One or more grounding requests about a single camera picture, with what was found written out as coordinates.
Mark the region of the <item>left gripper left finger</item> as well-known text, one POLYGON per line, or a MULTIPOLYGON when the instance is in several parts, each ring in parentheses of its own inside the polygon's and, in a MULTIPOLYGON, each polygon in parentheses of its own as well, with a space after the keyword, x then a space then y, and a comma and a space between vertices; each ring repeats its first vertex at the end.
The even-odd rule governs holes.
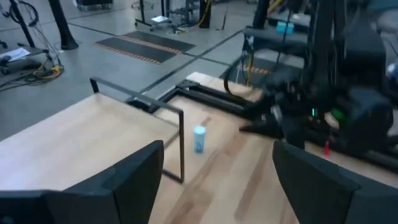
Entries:
POLYGON ((0 191, 0 224, 148 224, 163 164, 155 140, 66 190, 0 191))

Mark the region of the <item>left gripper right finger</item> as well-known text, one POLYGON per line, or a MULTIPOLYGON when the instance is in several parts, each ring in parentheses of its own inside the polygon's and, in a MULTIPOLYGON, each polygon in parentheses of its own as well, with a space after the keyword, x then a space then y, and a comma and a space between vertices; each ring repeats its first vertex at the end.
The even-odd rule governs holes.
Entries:
POLYGON ((283 141, 272 161, 300 224, 398 224, 398 188, 283 141))

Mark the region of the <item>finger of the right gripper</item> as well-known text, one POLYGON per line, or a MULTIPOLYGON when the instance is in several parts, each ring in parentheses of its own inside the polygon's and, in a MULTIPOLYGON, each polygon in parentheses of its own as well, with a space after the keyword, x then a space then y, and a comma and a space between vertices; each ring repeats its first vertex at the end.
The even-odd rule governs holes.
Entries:
POLYGON ((276 120, 259 120, 252 124, 247 124, 239 128, 240 131, 254 133, 271 138, 282 138, 284 134, 282 128, 276 120))

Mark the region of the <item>light blue pill bottle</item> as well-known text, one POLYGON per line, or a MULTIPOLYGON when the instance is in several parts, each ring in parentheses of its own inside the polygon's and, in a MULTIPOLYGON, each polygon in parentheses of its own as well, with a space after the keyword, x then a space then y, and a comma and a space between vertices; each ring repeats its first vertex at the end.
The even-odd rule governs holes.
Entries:
POLYGON ((194 137, 194 143, 193 143, 193 149, 195 153, 202 153, 204 151, 205 147, 205 134, 206 134, 206 129, 204 126, 196 126, 193 130, 193 137, 194 137))

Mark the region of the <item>dark desk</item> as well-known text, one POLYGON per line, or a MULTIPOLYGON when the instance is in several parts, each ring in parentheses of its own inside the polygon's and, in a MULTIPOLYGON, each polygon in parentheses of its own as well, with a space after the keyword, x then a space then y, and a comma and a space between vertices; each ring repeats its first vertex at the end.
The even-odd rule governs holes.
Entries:
POLYGON ((308 37, 306 34, 278 33, 274 27, 256 29, 247 26, 243 29, 244 40, 242 50, 247 53, 254 53, 260 50, 269 49, 287 55, 294 55, 301 58, 310 56, 308 37))

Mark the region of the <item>teal box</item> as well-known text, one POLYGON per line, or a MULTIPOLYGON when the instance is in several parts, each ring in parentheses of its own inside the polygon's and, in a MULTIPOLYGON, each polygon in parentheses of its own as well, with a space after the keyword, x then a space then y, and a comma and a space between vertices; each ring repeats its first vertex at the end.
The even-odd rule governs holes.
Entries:
POLYGON ((293 23, 286 23, 279 21, 276 25, 276 32, 280 34, 292 34, 294 32, 295 25, 293 23))

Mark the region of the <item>black equipment stand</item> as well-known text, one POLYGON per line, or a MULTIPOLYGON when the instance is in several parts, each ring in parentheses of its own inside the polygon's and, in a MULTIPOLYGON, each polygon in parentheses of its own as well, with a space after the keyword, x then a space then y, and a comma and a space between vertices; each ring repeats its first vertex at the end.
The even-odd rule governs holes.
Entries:
POLYGON ((169 35, 190 32, 196 28, 208 29, 211 19, 213 0, 134 0, 131 9, 138 10, 140 18, 134 20, 134 26, 144 25, 153 32, 156 27, 167 24, 171 28, 169 35), (160 15, 146 19, 147 6, 155 9, 160 2, 160 15))

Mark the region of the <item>black mat orange stripes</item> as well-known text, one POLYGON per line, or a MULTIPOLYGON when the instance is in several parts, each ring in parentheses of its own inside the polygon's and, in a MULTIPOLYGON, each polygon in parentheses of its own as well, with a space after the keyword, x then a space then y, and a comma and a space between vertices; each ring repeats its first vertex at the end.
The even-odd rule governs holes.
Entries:
POLYGON ((175 54, 182 54, 190 49, 194 48, 195 45, 182 42, 179 40, 173 40, 166 37, 157 36, 141 31, 134 31, 127 34, 121 35, 123 39, 130 40, 137 44, 144 44, 149 47, 154 47, 160 50, 165 50, 175 54))
POLYGON ((137 44, 125 39, 111 37, 95 43, 96 46, 124 54, 150 63, 161 64, 176 56, 175 53, 160 50, 147 45, 137 44))

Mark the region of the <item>grey low table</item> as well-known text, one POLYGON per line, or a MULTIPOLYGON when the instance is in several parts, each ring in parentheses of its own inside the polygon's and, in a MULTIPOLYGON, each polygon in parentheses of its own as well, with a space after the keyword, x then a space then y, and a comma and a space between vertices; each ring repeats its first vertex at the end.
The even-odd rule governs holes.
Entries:
POLYGON ((0 54, 23 47, 30 55, 13 62, 0 60, 0 92, 20 86, 37 86, 57 78, 60 72, 49 50, 31 48, 27 45, 4 49, 0 46, 0 54))

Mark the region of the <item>white paper sheet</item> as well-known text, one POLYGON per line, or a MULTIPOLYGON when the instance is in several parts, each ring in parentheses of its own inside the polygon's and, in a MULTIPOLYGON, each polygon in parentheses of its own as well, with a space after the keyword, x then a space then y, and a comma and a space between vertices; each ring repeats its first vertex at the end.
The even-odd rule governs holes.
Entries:
POLYGON ((16 60, 20 60, 30 54, 31 54, 31 52, 29 52, 25 48, 19 47, 18 49, 14 49, 14 50, 5 52, 3 54, 0 54, 0 60, 5 60, 7 62, 13 62, 16 60))

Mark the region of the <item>black tripod pole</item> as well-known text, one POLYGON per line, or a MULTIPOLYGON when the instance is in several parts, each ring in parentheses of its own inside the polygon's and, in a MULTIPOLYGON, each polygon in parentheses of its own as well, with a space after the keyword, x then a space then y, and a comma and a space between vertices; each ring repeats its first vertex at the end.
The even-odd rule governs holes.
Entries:
POLYGON ((28 27, 35 27, 36 24, 39 22, 39 13, 37 12, 36 8, 28 2, 23 0, 9 0, 9 15, 11 19, 20 25, 24 35, 28 41, 29 47, 35 48, 35 43, 32 39, 32 36, 28 30, 28 27), (30 22, 26 23, 24 20, 22 13, 19 10, 19 5, 27 6, 27 8, 34 13, 34 18, 31 19, 30 22))

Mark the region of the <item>black aluminium table frame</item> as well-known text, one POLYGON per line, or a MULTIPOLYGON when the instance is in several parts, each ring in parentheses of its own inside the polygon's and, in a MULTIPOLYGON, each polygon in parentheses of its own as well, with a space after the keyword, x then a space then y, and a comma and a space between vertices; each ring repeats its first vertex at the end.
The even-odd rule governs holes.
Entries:
MULTIPOLYGON (((393 124, 391 102, 376 90, 334 86, 305 85, 307 112, 303 117, 305 142, 318 146, 330 142, 330 148, 398 173, 398 136, 390 136, 393 124)), ((252 124, 259 120, 276 120, 273 112, 274 85, 266 88, 259 99, 249 101, 233 95, 230 89, 219 91, 198 82, 184 80, 156 101, 144 95, 132 96, 127 104, 154 113, 162 103, 182 96, 206 106, 233 114, 252 124)))

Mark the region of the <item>wooden shelf black metal frame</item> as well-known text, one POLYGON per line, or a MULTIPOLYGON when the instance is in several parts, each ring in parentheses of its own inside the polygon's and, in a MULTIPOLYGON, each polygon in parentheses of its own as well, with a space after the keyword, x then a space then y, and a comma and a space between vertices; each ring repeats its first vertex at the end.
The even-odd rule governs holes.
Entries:
POLYGON ((0 141, 0 190, 64 190, 154 140, 184 149, 183 111, 98 77, 93 94, 0 141), (100 92, 105 85, 177 114, 174 123, 100 92))

